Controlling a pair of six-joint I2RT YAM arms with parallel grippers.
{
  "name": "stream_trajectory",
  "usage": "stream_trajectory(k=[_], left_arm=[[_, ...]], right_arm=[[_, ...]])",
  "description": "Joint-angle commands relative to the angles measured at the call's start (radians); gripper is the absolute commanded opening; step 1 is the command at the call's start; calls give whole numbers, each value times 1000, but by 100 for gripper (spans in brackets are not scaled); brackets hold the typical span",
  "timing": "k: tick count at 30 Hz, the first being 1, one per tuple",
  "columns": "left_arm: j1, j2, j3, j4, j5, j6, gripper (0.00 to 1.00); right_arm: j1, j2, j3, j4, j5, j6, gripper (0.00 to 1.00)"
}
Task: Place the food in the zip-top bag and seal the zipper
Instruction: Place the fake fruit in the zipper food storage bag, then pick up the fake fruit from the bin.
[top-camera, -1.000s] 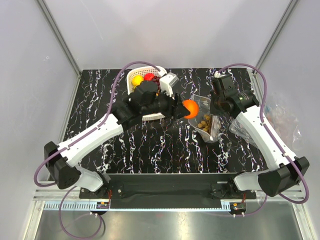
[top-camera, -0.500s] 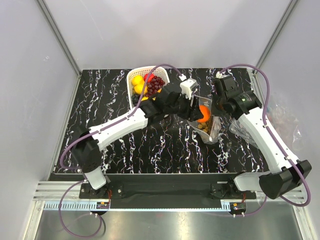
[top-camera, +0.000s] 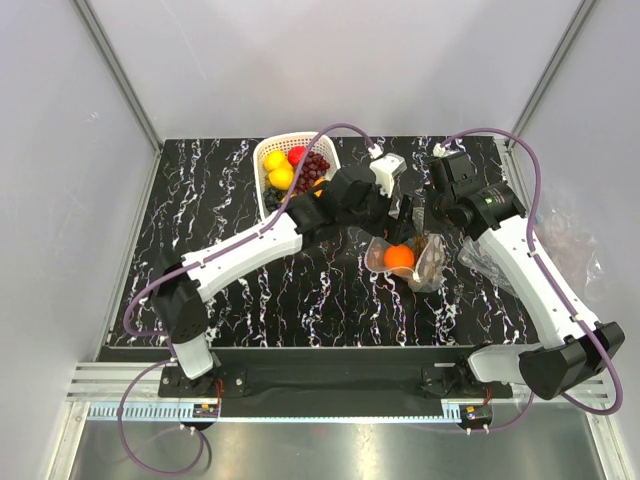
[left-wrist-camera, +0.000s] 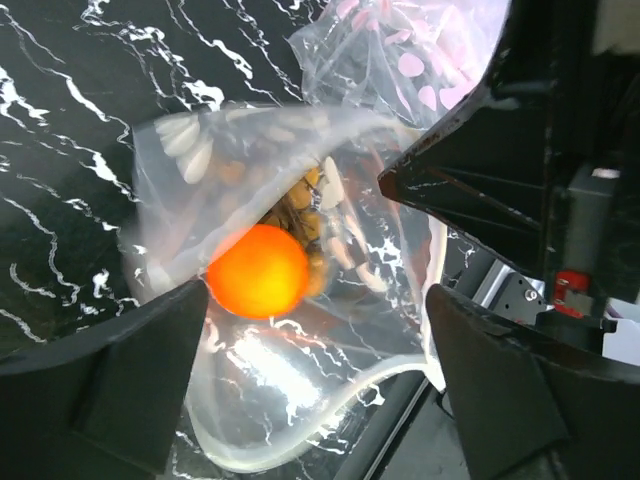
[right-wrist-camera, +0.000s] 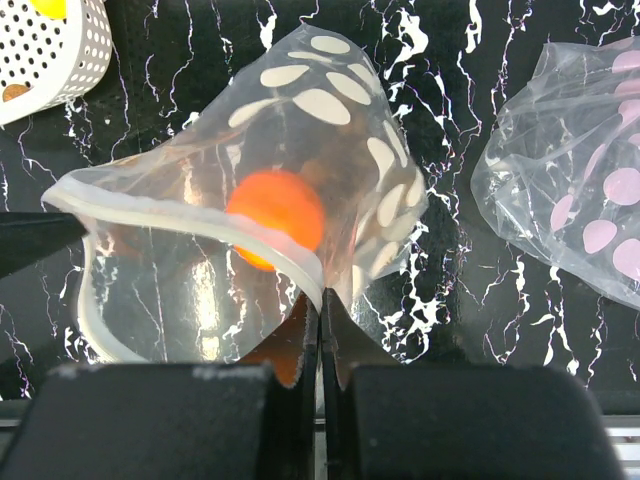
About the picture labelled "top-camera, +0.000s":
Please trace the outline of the orange fruit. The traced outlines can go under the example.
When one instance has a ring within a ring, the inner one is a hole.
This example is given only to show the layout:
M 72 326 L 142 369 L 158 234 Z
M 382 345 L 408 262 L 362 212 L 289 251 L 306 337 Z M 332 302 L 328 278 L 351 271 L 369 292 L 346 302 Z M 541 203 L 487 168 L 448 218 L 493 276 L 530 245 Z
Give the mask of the orange fruit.
M 387 269 L 413 269 L 416 263 L 415 254 L 407 245 L 389 246 L 383 255 L 383 263 Z

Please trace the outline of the clear dotted zip bag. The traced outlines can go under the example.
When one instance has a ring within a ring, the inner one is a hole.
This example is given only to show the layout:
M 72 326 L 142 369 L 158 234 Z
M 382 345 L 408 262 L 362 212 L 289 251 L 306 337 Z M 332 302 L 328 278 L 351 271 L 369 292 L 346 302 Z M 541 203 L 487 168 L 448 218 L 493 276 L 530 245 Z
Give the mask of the clear dotted zip bag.
M 375 237 L 364 259 L 370 272 L 404 280 L 416 293 L 431 293 L 443 285 L 445 262 L 444 242 L 436 234 L 418 235 L 399 245 Z

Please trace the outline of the purple red grape bunch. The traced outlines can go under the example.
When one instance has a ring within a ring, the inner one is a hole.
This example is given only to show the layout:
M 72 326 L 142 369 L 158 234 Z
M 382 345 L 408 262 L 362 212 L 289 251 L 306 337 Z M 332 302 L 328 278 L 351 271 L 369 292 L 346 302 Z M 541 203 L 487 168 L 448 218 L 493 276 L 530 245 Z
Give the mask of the purple red grape bunch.
M 325 178 L 330 167 L 323 155 L 310 152 L 294 187 L 294 194 L 305 193 Z

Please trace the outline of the dark blue grape bunch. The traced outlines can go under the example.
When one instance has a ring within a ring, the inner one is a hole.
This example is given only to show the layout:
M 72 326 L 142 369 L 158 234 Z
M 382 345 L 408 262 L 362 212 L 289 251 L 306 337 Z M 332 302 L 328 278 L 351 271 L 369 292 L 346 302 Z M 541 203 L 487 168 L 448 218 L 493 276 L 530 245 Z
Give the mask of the dark blue grape bunch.
M 286 192 L 273 187 L 267 188 L 263 193 L 263 202 L 268 213 L 278 210 L 283 202 Z

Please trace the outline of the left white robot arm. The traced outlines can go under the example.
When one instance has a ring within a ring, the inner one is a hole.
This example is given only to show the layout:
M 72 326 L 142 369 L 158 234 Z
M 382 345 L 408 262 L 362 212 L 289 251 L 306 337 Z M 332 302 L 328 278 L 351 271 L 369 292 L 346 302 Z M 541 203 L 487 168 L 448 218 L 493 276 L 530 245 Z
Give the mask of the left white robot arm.
M 220 290 L 272 261 L 295 255 L 357 227 L 398 244 L 413 236 L 412 200 L 392 215 L 404 161 L 388 154 L 368 166 L 340 168 L 328 181 L 285 202 L 262 222 L 214 246 L 160 260 L 151 305 L 167 329 L 181 384 L 196 396 L 215 386 L 215 360 L 205 332 L 206 303 Z

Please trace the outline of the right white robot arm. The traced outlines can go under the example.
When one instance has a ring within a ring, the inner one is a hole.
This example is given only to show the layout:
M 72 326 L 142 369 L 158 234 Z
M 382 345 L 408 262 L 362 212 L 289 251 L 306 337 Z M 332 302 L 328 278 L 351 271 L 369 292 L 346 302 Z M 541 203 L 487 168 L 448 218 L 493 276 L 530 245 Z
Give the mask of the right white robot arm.
M 454 371 L 454 384 L 476 396 L 491 382 L 526 385 L 551 400 L 601 374 L 625 335 L 603 323 L 573 292 L 528 231 L 524 205 L 504 182 L 483 181 L 463 152 L 430 158 L 424 228 L 457 230 L 477 242 L 505 275 L 534 324 L 537 342 L 477 348 Z

